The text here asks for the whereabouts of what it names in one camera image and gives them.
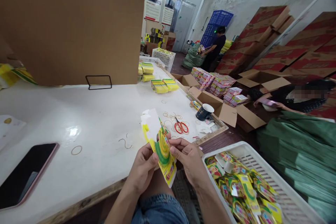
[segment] poster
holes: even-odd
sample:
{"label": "poster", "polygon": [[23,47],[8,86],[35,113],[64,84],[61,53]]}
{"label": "poster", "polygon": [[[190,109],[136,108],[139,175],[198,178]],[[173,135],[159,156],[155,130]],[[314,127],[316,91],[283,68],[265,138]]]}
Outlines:
{"label": "poster", "polygon": [[162,23],[171,25],[174,14],[175,0],[165,0],[163,7]]}
{"label": "poster", "polygon": [[145,0],[145,18],[159,22],[162,0]]}

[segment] green fabric bag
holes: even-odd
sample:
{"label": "green fabric bag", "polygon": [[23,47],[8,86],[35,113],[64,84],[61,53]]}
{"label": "green fabric bag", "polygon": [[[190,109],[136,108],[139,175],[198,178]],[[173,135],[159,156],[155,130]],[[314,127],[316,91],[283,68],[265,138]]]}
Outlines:
{"label": "green fabric bag", "polygon": [[188,50],[188,54],[182,62],[184,68],[191,70],[193,67],[200,67],[203,64],[205,57],[201,58],[200,54],[197,55],[199,46],[199,43],[197,43]]}
{"label": "green fabric bag", "polygon": [[336,124],[282,113],[257,131],[260,151],[325,221],[335,221]]}

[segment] woman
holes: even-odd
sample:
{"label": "woman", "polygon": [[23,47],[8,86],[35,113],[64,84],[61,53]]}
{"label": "woman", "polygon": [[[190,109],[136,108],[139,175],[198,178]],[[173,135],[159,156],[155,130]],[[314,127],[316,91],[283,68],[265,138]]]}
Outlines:
{"label": "woman", "polygon": [[[327,100],[327,94],[335,86],[335,82],[331,80],[318,79],[303,86],[289,85],[281,87],[264,95],[258,89],[251,89],[249,96],[255,101],[255,107],[258,103],[268,99],[275,102],[272,105],[274,108],[306,114],[321,107]],[[263,104],[263,106],[268,110],[269,107],[267,105]]]}

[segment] dark blue mug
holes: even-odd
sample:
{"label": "dark blue mug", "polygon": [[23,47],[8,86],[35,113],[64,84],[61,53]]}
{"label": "dark blue mug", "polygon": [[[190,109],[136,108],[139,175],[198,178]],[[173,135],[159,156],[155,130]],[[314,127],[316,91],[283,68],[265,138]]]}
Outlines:
{"label": "dark blue mug", "polygon": [[202,107],[197,111],[196,118],[200,121],[211,120],[211,113],[215,110],[209,104],[204,103]]}

